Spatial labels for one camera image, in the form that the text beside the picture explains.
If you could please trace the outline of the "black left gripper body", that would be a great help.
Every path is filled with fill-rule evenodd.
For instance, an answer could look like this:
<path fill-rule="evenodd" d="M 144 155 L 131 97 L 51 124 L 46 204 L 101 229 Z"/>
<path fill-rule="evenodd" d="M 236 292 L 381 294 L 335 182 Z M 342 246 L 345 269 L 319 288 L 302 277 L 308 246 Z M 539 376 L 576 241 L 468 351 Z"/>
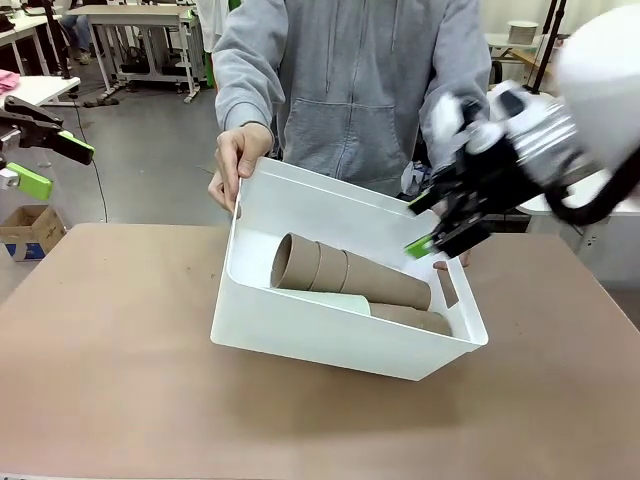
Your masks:
<path fill-rule="evenodd" d="M 14 150 L 19 149 L 21 130 L 14 124 L 1 123 L 0 126 L 0 169 L 4 169 Z"/>

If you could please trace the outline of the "person's left hand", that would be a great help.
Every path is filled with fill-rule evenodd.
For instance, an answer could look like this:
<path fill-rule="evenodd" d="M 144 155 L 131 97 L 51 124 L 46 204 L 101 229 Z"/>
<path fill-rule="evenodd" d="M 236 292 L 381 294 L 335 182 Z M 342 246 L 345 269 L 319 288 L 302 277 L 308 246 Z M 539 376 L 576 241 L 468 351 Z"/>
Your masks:
<path fill-rule="evenodd" d="M 471 250 L 467 250 L 464 253 L 457 256 L 457 259 L 459 260 L 459 263 L 463 268 L 466 268 L 469 266 L 470 258 L 471 258 Z M 448 271 L 449 270 L 448 262 L 451 260 L 452 258 L 448 258 L 447 260 L 438 260 L 433 264 L 433 268 L 440 271 Z"/>

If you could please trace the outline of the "person's right hand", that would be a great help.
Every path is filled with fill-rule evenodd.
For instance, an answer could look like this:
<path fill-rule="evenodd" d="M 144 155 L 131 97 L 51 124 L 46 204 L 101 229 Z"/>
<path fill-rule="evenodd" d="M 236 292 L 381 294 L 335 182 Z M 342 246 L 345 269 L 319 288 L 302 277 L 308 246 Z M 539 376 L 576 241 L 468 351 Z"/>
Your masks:
<path fill-rule="evenodd" d="M 271 130 L 255 122 L 224 131 L 217 137 L 217 169 L 208 192 L 224 210 L 235 211 L 240 180 L 252 176 L 258 160 L 269 153 L 273 142 Z"/>

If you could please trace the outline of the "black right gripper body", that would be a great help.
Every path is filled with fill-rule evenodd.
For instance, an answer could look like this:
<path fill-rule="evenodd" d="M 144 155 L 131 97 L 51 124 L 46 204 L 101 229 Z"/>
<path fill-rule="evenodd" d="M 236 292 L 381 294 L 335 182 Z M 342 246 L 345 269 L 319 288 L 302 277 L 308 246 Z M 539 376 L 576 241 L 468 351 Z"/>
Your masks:
<path fill-rule="evenodd" d="M 454 165 L 439 172 L 433 186 L 446 201 L 432 231 L 434 248 L 457 257 L 491 236 L 486 217 L 516 205 L 525 177 L 512 142 L 502 137 L 476 154 L 463 152 Z"/>

